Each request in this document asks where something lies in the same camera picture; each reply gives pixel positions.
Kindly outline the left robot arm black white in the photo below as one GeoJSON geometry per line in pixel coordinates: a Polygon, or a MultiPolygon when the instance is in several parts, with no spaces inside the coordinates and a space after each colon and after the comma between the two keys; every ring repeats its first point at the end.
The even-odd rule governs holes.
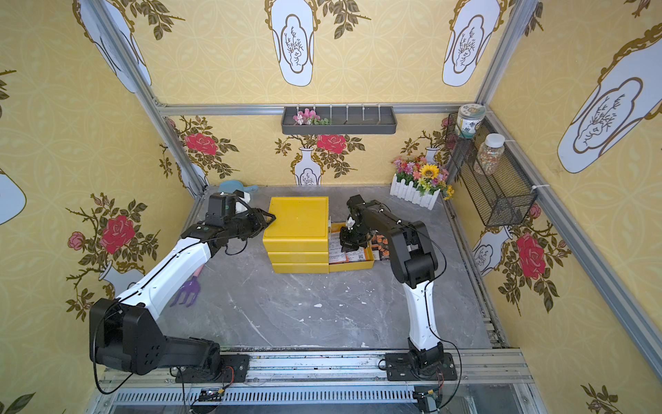
{"type": "Polygon", "coordinates": [[[122,372],[145,375],[179,367],[210,379],[225,366],[217,343],[165,336],[157,320],[189,277],[233,239],[258,236],[276,217],[248,208],[232,217],[210,214],[189,227],[173,250],[152,271],[114,299],[101,298],[89,315],[90,359],[122,372]]]}

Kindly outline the yellow bottom drawer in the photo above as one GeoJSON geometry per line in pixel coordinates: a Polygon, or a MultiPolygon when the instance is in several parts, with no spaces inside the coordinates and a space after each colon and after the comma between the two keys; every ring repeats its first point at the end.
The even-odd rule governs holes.
{"type": "Polygon", "coordinates": [[[359,248],[353,252],[342,252],[340,233],[345,224],[333,223],[329,230],[329,272],[369,270],[374,266],[374,255],[370,248],[359,248]]]}

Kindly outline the white orange seed bag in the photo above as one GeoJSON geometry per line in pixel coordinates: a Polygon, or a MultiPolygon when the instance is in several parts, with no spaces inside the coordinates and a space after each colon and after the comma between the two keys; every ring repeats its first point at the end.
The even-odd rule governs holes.
{"type": "Polygon", "coordinates": [[[345,252],[342,250],[341,233],[334,232],[329,234],[330,264],[365,262],[366,260],[367,257],[365,256],[365,250],[363,250],[363,248],[359,248],[355,251],[345,252]]]}

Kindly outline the yellow three-drawer cabinet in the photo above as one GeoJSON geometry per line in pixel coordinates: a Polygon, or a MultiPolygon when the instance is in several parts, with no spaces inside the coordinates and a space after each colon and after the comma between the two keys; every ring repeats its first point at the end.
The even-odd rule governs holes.
{"type": "Polygon", "coordinates": [[[274,197],[263,244],[276,274],[329,272],[329,199],[274,197]]]}

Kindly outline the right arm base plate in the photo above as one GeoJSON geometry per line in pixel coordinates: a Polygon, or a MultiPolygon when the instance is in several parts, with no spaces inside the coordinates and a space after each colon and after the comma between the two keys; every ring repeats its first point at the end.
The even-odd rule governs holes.
{"type": "Polygon", "coordinates": [[[386,372],[386,379],[393,382],[456,381],[459,378],[458,366],[450,353],[427,367],[419,367],[408,353],[386,354],[379,368],[386,372]]]}

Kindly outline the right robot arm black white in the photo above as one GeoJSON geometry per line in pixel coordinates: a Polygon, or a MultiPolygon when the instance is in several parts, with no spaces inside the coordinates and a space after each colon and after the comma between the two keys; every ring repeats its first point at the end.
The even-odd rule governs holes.
{"type": "Polygon", "coordinates": [[[383,203],[352,196],[346,225],[341,228],[344,252],[369,248],[375,235],[384,236],[391,271],[402,284],[410,319],[410,364],[419,369],[441,362],[444,348],[433,319],[432,290],[439,262],[426,225],[395,216],[383,203]]]}

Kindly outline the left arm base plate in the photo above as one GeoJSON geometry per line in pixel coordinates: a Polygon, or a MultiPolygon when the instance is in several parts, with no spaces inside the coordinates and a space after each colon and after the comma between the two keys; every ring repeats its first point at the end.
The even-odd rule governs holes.
{"type": "Polygon", "coordinates": [[[177,383],[243,383],[248,374],[247,354],[212,355],[202,367],[176,367],[171,374],[177,383]]]}

